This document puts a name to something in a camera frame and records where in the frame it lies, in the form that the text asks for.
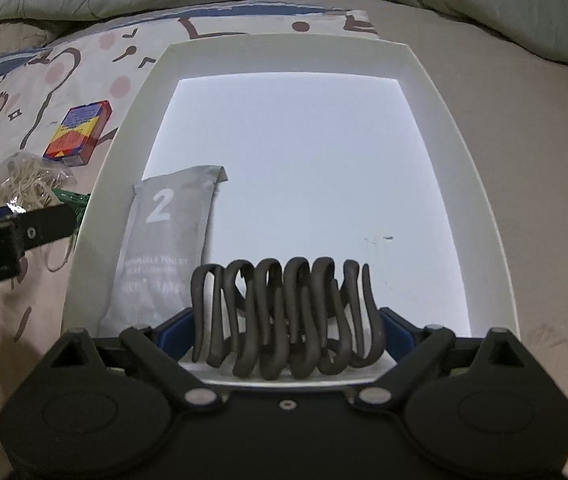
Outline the bag of rubber bands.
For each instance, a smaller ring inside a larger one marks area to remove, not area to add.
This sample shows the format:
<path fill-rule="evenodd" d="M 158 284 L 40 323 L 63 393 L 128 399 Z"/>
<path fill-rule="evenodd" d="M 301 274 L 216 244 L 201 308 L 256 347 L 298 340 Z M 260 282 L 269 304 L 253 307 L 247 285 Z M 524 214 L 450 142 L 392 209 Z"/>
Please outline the bag of rubber bands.
<path fill-rule="evenodd" d="M 75 184 L 71 169 L 61 162 L 18 152 L 0 163 L 0 207 L 32 211 L 60 203 L 54 188 Z"/>

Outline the black S-hook bundle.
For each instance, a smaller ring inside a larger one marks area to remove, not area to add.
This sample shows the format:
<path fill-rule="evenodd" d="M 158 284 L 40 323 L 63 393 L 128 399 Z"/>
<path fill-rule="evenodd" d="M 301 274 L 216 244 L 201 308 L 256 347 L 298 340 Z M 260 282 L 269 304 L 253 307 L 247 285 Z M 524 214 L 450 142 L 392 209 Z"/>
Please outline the black S-hook bundle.
<path fill-rule="evenodd" d="M 351 259 L 340 278 L 328 257 L 203 264 L 191 299 L 192 359 L 212 368 L 231 360 L 236 378 L 336 376 L 375 364 L 385 351 L 370 268 Z"/>

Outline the green clothes pegs with string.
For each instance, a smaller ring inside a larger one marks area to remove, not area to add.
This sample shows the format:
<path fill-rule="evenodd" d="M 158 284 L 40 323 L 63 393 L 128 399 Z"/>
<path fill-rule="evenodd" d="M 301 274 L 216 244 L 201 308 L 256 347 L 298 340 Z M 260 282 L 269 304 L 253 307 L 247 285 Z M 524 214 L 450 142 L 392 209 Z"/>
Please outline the green clothes pegs with string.
<path fill-rule="evenodd" d="M 62 190 L 61 188 L 54 188 L 53 193 L 61 203 L 68 205 L 74 211 L 76 230 L 78 230 L 81 226 L 84 214 L 88 209 L 90 195 Z"/>

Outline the cartoon bear print blanket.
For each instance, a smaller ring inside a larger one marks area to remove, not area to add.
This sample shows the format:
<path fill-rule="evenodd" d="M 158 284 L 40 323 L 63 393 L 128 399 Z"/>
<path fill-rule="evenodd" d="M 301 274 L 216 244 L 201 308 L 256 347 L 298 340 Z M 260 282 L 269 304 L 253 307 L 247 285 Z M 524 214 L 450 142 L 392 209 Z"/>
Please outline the cartoon bear print blanket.
<path fill-rule="evenodd" d="M 375 28 L 360 10 L 249 3 L 113 21 L 29 55 L 0 76 L 0 206 L 49 205 L 61 188 L 90 193 L 136 94 L 172 44 L 303 32 L 366 37 Z M 76 168 L 46 162 L 68 110 L 102 101 L 109 118 L 89 161 Z M 60 240 L 30 250 L 19 274 L 0 283 L 0 409 L 60 336 L 74 247 Z M 0 445 L 0 479 L 9 470 Z"/>

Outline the colourful playing card box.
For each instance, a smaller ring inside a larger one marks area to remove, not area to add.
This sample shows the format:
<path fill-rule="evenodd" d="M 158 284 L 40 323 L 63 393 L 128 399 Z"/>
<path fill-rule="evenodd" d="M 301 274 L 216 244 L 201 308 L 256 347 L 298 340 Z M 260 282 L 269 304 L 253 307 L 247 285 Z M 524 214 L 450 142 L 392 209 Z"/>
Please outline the colourful playing card box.
<path fill-rule="evenodd" d="M 71 107 L 52 136 L 43 158 L 68 167 L 86 165 L 110 114 L 112 107 L 106 100 Z"/>

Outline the grey packet with number 2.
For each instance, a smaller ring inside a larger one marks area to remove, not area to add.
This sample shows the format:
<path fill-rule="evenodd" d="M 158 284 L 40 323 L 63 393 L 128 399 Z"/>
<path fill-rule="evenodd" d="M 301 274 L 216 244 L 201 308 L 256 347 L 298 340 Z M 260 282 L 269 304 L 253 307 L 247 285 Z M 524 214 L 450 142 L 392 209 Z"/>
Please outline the grey packet with number 2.
<path fill-rule="evenodd" d="M 221 166 L 194 166 L 134 187 L 101 337 L 130 326 L 157 326 L 191 304 L 190 283 L 203 259 Z"/>

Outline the beige fleece blanket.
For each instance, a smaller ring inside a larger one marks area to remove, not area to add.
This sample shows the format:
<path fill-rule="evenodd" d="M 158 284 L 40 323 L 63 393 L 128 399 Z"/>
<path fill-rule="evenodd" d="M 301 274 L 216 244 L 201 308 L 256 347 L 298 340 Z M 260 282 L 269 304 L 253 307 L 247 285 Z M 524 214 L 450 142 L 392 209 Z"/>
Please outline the beige fleece blanket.
<path fill-rule="evenodd" d="M 9 21 L 0 23 L 0 55 L 41 48 L 62 36 L 61 22 Z"/>

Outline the white shallow cardboard box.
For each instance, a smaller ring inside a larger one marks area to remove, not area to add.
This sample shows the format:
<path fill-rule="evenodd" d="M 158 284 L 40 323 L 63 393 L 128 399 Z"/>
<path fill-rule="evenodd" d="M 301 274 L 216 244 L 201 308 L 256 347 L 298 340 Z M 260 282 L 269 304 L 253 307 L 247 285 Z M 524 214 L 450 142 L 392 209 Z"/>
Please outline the white shallow cardboard box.
<path fill-rule="evenodd" d="M 404 44 L 321 35 L 174 44 L 120 126 L 91 194 L 63 328 L 95 333 L 135 185 L 226 170 L 205 257 L 330 257 L 371 268 L 373 295 L 417 326 L 517 330 L 490 203 L 462 134 Z"/>

